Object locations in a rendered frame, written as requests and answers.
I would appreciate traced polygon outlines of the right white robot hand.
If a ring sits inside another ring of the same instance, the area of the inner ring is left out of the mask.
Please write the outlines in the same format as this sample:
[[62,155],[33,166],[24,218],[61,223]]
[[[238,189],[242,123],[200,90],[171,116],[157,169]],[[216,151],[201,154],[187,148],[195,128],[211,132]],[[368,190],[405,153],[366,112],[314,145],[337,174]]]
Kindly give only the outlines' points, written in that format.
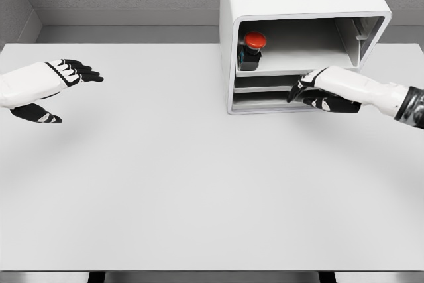
[[308,106],[330,113],[358,113],[366,96],[368,78],[356,72],[329,66],[302,76],[288,93],[287,102],[295,100],[307,88],[324,91],[323,97],[306,97]]

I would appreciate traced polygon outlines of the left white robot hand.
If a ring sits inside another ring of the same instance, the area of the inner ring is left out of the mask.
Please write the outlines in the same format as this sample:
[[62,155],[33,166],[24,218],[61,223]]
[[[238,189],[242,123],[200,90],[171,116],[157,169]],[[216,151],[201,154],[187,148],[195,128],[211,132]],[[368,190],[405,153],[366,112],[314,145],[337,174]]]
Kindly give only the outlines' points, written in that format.
[[0,107],[35,123],[61,123],[62,119],[35,102],[83,82],[102,82],[99,72],[79,60],[37,62],[0,74]]

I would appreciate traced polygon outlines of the red button load switch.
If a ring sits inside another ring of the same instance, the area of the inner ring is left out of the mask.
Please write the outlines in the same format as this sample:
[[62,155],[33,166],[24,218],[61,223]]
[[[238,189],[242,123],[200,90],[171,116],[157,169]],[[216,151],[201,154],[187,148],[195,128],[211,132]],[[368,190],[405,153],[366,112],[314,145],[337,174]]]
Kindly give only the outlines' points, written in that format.
[[262,57],[261,50],[267,43],[266,37],[260,32],[248,32],[238,52],[240,71],[255,71]]

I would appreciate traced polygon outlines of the white cabinet drawer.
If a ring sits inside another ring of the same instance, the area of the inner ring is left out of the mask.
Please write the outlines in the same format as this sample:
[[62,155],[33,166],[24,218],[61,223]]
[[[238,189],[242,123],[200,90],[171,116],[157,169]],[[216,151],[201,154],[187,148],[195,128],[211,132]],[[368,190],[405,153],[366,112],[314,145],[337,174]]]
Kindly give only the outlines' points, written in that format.
[[301,75],[236,77],[235,93],[289,91]]
[[233,113],[278,113],[313,110],[301,100],[287,103],[288,91],[234,93]]

